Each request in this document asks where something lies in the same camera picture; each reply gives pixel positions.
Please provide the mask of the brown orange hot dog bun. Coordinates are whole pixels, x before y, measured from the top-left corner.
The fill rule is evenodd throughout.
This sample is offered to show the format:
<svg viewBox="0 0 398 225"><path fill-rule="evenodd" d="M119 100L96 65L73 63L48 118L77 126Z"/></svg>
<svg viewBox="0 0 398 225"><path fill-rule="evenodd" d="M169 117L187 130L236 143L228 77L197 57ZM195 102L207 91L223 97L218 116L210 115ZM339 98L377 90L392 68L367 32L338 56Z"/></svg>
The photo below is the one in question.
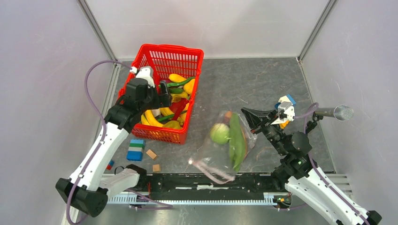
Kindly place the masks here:
<svg viewBox="0 0 398 225"><path fill-rule="evenodd" d="M232 116L232 111L227 111L226 112L226 114L225 114L225 122L227 123L227 125L230 127L230 118L231 118L231 116ZM242 127L242 130L243 130L243 133L244 133L244 135L245 135L245 127L244 127L244 124L243 124L243 122L242 122L242 120L241 120L241 118L240 118L240 124L241 124L241 127Z"/></svg>

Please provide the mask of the clear zip top bag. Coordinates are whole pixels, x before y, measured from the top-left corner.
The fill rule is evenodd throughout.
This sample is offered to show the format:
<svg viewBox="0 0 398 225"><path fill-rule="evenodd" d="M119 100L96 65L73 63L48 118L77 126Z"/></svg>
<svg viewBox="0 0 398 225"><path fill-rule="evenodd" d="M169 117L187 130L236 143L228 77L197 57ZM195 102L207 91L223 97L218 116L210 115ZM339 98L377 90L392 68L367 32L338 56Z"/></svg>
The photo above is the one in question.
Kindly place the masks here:
<svg viewBox="0 0 398 225"><path fill-rule="evenodd" d="M219 113L218 117L211 125L210 130L212 126L216 123L224 123L227 125L224 120L226 112L227 111L221 111ZM251 133L251 129L249 128L249 125L245 120L243 114L237 114L239 114L245 127L245 136L247 138L247 157L251 149L253 149L256 144L257 135ZM238 172L233 170L233 164L230 159L229 142L227 142L226 144L214 143L210 138L210 130L206 135L201 148L193 157L188 160L188 164L198 169L213 183L223 185L234 181Z"/></svg>

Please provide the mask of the pale green cabbage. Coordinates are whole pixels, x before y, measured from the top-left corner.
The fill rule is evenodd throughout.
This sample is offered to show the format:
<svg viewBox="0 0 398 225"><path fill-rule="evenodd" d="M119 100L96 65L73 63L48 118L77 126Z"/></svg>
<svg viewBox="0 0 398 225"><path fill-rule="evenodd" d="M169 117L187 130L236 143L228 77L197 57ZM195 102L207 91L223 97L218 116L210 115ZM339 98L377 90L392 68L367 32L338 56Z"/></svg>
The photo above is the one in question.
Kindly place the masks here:
<svg viewBox="0 0 398 225"><path fill-rule="evenodd" d="M210 138L214 143L226 144L230 139L230 127L224 123L216 123L210 130Z"/></svg>

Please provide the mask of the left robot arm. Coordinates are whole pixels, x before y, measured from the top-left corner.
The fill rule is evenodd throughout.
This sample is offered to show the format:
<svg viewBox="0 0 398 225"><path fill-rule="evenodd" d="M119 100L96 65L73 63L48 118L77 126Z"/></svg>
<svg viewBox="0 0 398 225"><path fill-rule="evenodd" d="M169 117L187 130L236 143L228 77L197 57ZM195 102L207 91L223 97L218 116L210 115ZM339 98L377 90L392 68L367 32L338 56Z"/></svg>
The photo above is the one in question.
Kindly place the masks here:
<svg viewBox="0 0 398 225"><path fill-rule="evenodd" d="M108 199L134 188L142 191L147 186L146 171L129 165L105 180L102 174L118 147L132 132L147 110L171 105L172 96L165 81L151 85L145 78L133 78L125 93L118 98L102 120L102 130L81 165L69 178L60 178L56 190L67 205L96 217Z"/></svg>

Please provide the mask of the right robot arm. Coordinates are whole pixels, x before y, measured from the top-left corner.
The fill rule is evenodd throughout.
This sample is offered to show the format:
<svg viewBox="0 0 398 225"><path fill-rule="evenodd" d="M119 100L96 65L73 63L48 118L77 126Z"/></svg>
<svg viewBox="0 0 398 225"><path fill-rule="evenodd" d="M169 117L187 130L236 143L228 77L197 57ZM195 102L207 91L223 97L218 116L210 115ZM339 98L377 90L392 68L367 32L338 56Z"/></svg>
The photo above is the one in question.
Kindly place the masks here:
<svg viewBox="0 0 398 225"><path fill-rule="evenodd" d="M288 191L318 212L330 225L377 225L382 216L355 203L323 172L310 155L312 146L308 133L322 116L316 116L318 103L312 104L304 115L302 132L287 135L276 125L280 113L276 110L241 109L251 132L263 133L283 156L280 166L271 173L271 186L276 191Z"/></svg>

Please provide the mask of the green leafy vegetable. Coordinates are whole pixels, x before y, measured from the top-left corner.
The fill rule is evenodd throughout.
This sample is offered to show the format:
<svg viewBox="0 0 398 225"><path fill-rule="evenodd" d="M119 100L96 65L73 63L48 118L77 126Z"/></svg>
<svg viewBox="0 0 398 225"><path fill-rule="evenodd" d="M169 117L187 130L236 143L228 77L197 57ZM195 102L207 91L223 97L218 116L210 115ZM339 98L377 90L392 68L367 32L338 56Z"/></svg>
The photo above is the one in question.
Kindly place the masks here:
<svg viewBox="0 0 398 225"><path fill-rule="evenodd" d="M246 140L243 133L240 118L237 113L232 113L230 118L230 159L233 170L238 172L246 156Z"/></svg>

